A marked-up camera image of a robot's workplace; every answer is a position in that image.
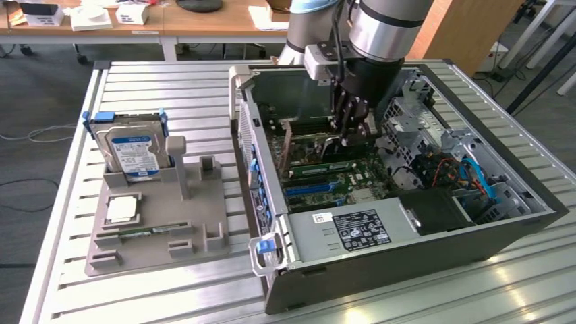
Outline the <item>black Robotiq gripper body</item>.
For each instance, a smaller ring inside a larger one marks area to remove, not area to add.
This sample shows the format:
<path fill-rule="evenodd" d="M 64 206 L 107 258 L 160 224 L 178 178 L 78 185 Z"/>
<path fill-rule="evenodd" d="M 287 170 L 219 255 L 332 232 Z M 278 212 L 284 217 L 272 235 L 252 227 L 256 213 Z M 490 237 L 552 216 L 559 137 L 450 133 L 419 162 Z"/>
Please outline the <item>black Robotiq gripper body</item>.
<path fill-rule="evenodd" d="M 403 67 L 403 59 L 391 62 L 350 59 L 344 62 L 344 77 L 334 85 L 332 107 L 343 96 L 359 97 L 370 107 L 376 107 L 392 87 Z"/>

